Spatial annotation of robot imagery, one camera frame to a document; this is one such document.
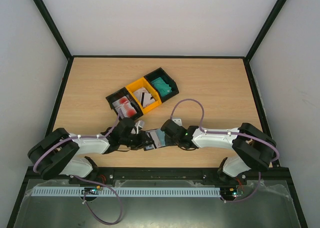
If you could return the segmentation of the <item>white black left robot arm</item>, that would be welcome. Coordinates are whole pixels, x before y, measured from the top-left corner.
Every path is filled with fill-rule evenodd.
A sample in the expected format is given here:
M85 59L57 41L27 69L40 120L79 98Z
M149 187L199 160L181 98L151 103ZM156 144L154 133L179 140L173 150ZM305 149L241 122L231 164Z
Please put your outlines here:
M94 170L94 162L86 154L109 154L126 146L130 150L145 149L154 144L149 131L130 118L116 120L112 127L96 135L76 135L58 128L33 146L27 156L33 171L42 179L58 175L85 178Z

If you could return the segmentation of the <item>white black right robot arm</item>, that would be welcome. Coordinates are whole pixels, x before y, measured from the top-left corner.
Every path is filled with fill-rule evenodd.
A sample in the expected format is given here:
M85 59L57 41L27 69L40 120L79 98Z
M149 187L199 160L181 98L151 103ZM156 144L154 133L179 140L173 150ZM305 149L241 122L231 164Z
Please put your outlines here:
M270 163L279 158L275 141L250 123L232 129L205 129L189 126L187 129L168 119L160 129L174 145L185 150L221 148L234 150L236 155L222 160L217 178L229 184L241 178L246 171L266 172Z

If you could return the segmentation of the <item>black leather card holder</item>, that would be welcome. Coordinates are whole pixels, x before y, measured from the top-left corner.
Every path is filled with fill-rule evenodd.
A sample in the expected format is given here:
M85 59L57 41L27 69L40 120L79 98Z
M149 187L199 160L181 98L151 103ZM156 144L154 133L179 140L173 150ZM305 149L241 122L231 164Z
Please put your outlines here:
M167 136L160 128L146 131L152 142L144 147L144 151L154 150L157 148L163 148L175 145L172 139Z

